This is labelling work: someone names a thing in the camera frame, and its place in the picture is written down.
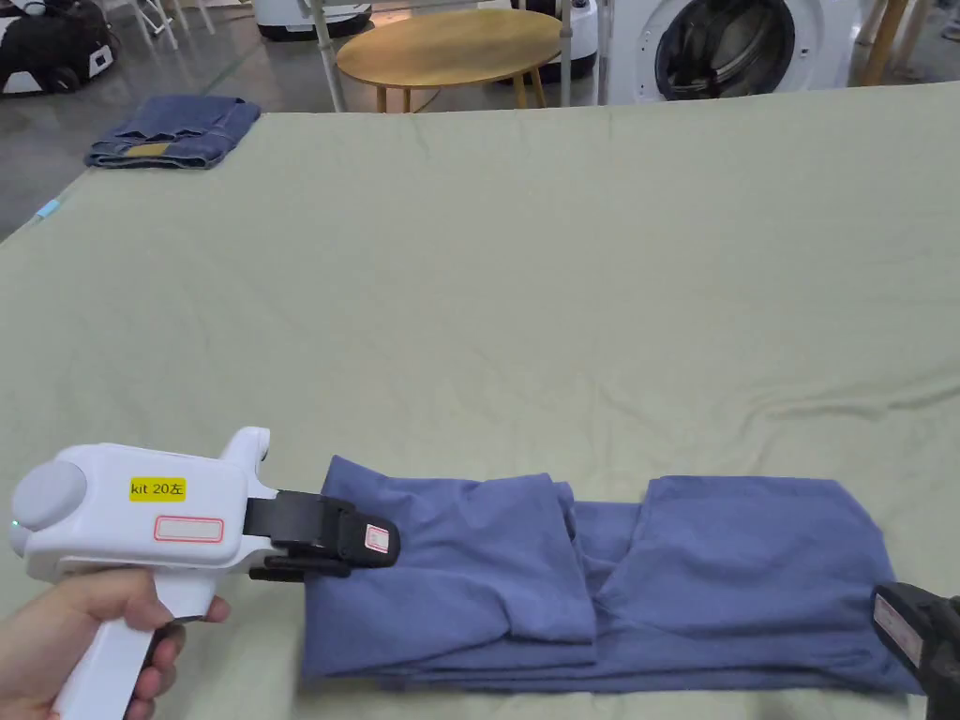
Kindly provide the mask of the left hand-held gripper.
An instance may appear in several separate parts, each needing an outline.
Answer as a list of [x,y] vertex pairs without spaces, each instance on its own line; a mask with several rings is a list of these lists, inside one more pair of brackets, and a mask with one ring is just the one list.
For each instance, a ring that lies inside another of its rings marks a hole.
[[[397,526],[345,501],[277,492],[261,481],[262,427],[238,430],[217,457],[114,443],[71,446],[36,467],[12,498],[10,542],[27,573],[55,583],[139,568],[171,614],[163,629],[99,625],[56,696],[62,719],[123,719],[176,630],[204,618],[219,582],[304,583],[396,564]],[[273,546],[245,531],[249,501],[273,501]],[[274,548],[283,551],[272,555]]]

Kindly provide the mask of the person's left hand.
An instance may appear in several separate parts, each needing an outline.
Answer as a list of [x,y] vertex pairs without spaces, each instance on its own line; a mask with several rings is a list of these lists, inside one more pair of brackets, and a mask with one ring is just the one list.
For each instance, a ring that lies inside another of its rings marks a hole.
[[123,621],[162,638],[127,706],[128,719],[149,719],[176,680],[186,629],[159,601],[152,575],[127,569],[72,577],[51,587],[1,622],[1,716],[54,719],[53,703],[99,626]]

